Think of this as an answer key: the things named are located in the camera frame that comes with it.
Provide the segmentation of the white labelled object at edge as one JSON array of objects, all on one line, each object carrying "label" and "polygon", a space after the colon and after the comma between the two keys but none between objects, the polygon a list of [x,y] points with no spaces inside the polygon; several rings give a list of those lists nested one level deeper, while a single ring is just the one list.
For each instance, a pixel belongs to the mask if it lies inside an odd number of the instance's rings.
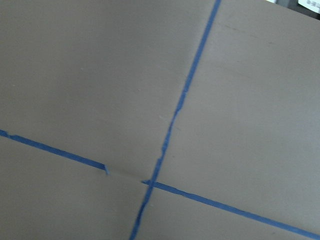
[{"label": "white labelled object at edge", "polygon": [[298,0],[298,3],[305,8],[308,8],[314,12],[318,12],[320,9],[319,0]]}]

